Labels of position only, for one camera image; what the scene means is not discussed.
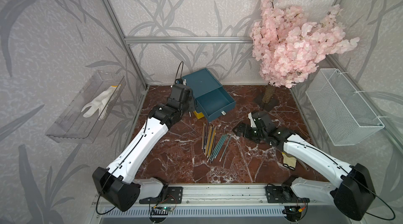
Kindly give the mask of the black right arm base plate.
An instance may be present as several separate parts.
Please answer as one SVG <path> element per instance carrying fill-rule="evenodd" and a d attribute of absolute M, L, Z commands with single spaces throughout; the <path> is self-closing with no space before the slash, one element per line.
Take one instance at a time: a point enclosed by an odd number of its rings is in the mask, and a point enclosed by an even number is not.
<path fill-rule="evenodd" d="M 265 187 L 265 193 L 268 203 L 278 203 L 278 204 L 304 204 L 309 203 L 310 200 L 307 198 L 299 198 L 291 190 L 290 186 L 267 184 Z"/>

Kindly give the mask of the dark grey pencil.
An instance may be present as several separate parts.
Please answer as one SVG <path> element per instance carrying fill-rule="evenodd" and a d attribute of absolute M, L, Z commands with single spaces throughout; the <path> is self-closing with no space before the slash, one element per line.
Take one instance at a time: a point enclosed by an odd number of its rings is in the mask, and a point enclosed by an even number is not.
<path fill-rule="evenodd" d="M 209 122 L 207 122 L 207 124 L 205 125 L 204 144 L 203 144 L 204 154 L 206 153 L 206 147 L 207 147 L 208 138 L 209 138 L 209 131 L 210 131 L 210 126 L 209 126 Z"/>
<path fill-rule="evenodd" d="M 205 145 L 205 129 L 206 128 L 206 124 L 203 123 L 203 131 L 202 131 L 202 144 L 201 144 L 201 149 L 204 151 L 204 145 Z"/>

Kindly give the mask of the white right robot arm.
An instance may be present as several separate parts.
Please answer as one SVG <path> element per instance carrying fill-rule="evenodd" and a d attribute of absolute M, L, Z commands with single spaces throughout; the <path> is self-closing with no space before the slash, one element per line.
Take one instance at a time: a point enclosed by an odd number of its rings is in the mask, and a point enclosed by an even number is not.
<path fill-rule="evenodd" d="M 261 141 L 295 157 L 326 178 L 326 182 L 291 177 L 284 186 L 298 198 L 334 205 L 351 220 L 360 221 L 373 203 L 376 193 L 369 170 L 350 165 L 323 152 L 296 132 L 276 127 L 265 111 L 251 113 L 250 124 L 239 123 L 233 132 L 251 141 Z"/>

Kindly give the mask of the teal pull-out drawer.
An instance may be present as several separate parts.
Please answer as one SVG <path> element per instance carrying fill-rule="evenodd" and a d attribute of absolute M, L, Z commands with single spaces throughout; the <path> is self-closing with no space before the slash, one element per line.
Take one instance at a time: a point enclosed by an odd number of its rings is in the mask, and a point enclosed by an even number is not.
<path fill-rule="evenodd" d="M 197 111 L 203 113 L 208 122 L 212 122 L 234 109 L 236 101 L 222 86 L 196 98 L 196 105 Z"/>

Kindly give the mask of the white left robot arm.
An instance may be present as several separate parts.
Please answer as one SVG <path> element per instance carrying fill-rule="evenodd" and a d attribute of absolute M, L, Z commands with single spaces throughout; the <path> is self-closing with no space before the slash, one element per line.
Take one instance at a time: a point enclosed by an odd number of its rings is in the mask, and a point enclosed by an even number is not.
<path fill-rule="evenodd" d="M 99 197 L 124 212 L 137 200 L 158 197 L 164 183 L 157 178 L 135 179 L 141 164 L 155 144 L 180 122 L 189 110 L 193 91 L 183 84 L 174 84 L 165 104 L 152 108 L 127 148 L 106 168 L 98 167 L 92 174 Z"/>

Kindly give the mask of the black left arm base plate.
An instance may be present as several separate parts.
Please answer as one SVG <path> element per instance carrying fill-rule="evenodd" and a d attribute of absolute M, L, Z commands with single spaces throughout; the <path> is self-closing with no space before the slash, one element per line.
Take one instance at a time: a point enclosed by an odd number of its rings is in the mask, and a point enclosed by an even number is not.
<path fill-rule="evenodd" d="M 168 186 L 164 187 L 162 192 L 155 198 L 146 198 L 139 201 L 139 204 L 158 205 L 158 204 L 181 204 L 183 196 L 183 187 Z"/>

